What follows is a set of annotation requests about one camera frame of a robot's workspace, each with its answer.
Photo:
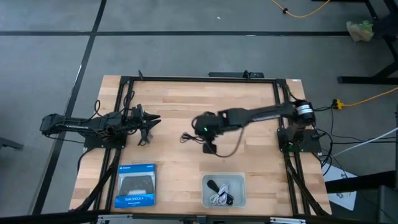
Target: wooden tabletop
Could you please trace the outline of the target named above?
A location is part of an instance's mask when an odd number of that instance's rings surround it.
[[[113,110],[119,81],[120,76],[104,76],[98,96],[101,100],[101,114]],[[293,95],[304,98],[300,80],[287,80],[287,83]],[[179,140],[185,131],[193,134],[192,119],[205,111],[217,112],[233,107],[250,109],[274,105],[272,85],[136,81],[133,90],[136,94],[130,106],[140,103],[148,113],[161,115],[162,122],[151,130],[154,138],[146,146],[137,146],[140,134],[129,136],[119,164],[157,164],[156,206],[126,209],[112,206],[112,212],[292,215],[284,159],[277,142],[276,119],[247,126],[237,153],[226,159],[202,153],[200,144],[192,141],[182,144]],[[218,153],[229,154],[235,147],[238,135],[239,131],[219,136],[215,141]],[[319,161],[311,153],[300,155],[307,188],[323,209],[331,213]],[[81,160],[70,208],[79,206],[97,184],[103,156],[104,149],[94,149]],[[240,173],[244,176],[246,206],[205,208],[201,202],[201,178],[206,174],[227,173]],[[108,184],[104,187],[100,208],[104,208],[107,192]],[[298,209],[303,213],[301,195],[297,186],[296,197]]]

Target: game controller box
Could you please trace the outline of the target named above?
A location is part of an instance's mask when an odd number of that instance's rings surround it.
[[[122,165],[118,171],[115,208],[155,205],[156,164]]]

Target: clear plastic container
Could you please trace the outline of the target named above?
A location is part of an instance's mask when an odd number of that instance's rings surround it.
[[[213,180],[218,187],[228,184],[228,193],[234,197],[232,205],[212,205],[210,197],[216,192],[207,186],[207,182]],[[204,175],[201,180],[201,202],[206,208],[243,208],[246,205],[246,188],[244,176],[241,174],[212,174]]]

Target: floor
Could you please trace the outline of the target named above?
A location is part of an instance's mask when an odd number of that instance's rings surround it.
[[[305,14],[322,4],[279,2],[294,14]],[[381,1],[371,2],[380,17],[387,14]],[[0,31],[91,31],[100,3],[0,0]],[[296,19],[282,14],[268,0],[113,0],[106,4],[99,31],[345,31],[346,21],[365,19],[372,18],[361,3],[332,2],[312,17]],[[30,213],[53,144],[39,132],[41,119],[50,113],[64,113],[88,41],[88,36],[0,36],[0,136],[25,145],[21,151],[0,150],[1,217]],[[329,105],[334,98],[350,103],[390,90],[393,86],[340,85],[336,78],[370,76],[391,62],[383,40],[354,44],[347,36],[96,37],[73,116],[92,114],[103,75],[137,75],[139,69],[144,75],[198,77],[208,72],[264,72],[268,78],[302,79],[307,99],[319,107]],[[398,93],[393,93],[336,111],[333,133],[365,139],[385,133],[396,125],[397,102]],[[330,130],[329,111],[319,113],[317,120],[319,128]],[[67,134],[67,139],[81,137]],[[334,151],[345,148],[336,146]],[[81,152],[79,144],[63,144],[44,213],[68,210]],[[337,159],[347,171],[364,175],[394,169],[394,155],[393,145],[373,144]],[[374,200],[374,192],[364,195]],[[363,198],[358,197],[356,208],[347,212],[332,205],[338,216],[374,218],[375,206]]]

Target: dualshock 4 box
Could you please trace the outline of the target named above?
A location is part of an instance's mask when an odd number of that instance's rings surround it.
[[[156,164],[119,166],[115,208],[154,206]]]

